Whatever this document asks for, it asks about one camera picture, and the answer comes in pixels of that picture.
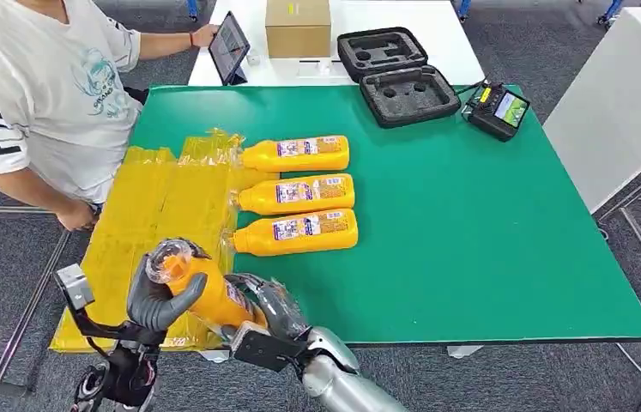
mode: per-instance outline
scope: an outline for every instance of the orange bottle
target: orange bottle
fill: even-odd
[[[351,209],[260,219],[234,232],[234,249],[256,256],[347,249],[358,243]]]
[[[186,289],[191,275],[205,273],[206,287],[189,312],[217,335],[221,334],[222,325],[239,328],[247,320],[267,328],[267,319],[259,307],[224,278],[211,257],[188,240],[163,240],[149,255],[146,271],[152,281],[165,283],[174,294]]]
[[[241,191],[236,203],[260,215],[352,208],[353,178],[346,173],[268,180]]]
[[[342,170],[350,162],[350,148],[345,136],[308,137],[279,142],[264,140],[246,148],[241,160],[245,167],[263,172]]]

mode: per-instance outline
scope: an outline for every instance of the bottle label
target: bottle label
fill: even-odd
[[[272,223],[275,240],[294,239],[348,230],[348,220],[342,212],[320,213],[299,219],[285,219]]]
[[[346,194],[344,178],[314,179],[307,183],[281,183],[275,186],[278,203],[303,202],[313,199],[330,199]]]
[[[252,313],[250,303],[247,301],[245,294],[241,293],[239,289],[227,279],[224,280],[224,283],[227,285],[227,297],[237,305],[242,306],[247,312]]]
[[[286,140],[277,143],[277,155],[291,157],[297,155],[317,155],[341,150],[337,137],[312,137],[310,139]]]
[[[312,200],[310,186],[305,183],[282,183],[275,187],[278,203]]]

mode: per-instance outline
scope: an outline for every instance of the cardboard box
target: cardboard box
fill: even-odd
[[[271,58],[330,56],[328,0],[268,0],[264,26]]]

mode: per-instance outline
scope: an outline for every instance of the gray carpet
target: gray carpet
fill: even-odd
[[[101,0],[108,15],[144,31],[186,31],[197,24],[179,0]],[[543,120],[553,110],[603,31],[602,0],[475,0],[465,23],[482,68],[520,84]],[[201,3],[206,21],[211,4]],[[186,83],[196,52],[141,63],[124,76],[132,87]],[[0,204],[13,204],[0,195]],[[641,222],[641,202],[632,207]],[[641,247],[619,215],[608,223],[610,246],[641,299]],[[50,216],[0,216],[0,353],[59,235]],[[87,235],[73,236],[60,265],[79,262]],[[95,355],[45,349],[62,310],[51,285],[30,325],[9,382],[29,382],[35,394],[0,397],[1,410],[64,411],[82,369]],[[626,345],[641,363],[641,343]],[[454,360],[443,348],[357,349],[366,374],[413,411],[633,411],[641,376],[610,343],[485,347]],[[165,354],[159,364],[157,411],[319,411],[291,373],[238,362],[216,365],[198,354]]]

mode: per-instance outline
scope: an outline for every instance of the tablet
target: tablet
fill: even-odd
[[[250,44],[230,11],[209,44],[209,54],[223,86],[246,82],[239,65],[249,50]]]

